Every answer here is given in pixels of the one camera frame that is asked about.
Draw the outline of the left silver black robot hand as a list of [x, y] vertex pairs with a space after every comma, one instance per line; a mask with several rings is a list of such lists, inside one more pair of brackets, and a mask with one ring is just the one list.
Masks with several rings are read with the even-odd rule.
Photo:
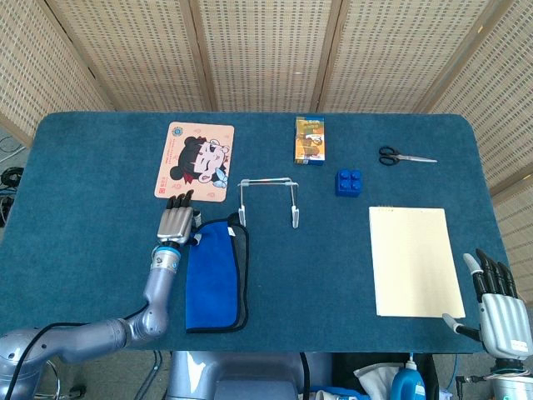
[[202, 235], [198, 229], [202, 225], [202, 215], [192, 206], [193, 193], [191, 189], [168, 199], [157, 230], [161, 245], [179, 248], [200, 242]]

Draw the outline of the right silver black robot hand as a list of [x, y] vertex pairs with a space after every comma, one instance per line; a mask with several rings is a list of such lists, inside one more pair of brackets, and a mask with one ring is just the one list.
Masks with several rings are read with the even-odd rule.
[[478, 328], [467, 327], [444, 313], [442, 319], [455, 334], [483, 345], [497, 360], [513, 367], [532, 355], [532, 334], [525, 303], [519, 298], [511, 270], [496, 262], [479, 248], [465, 253], [479, 311]]

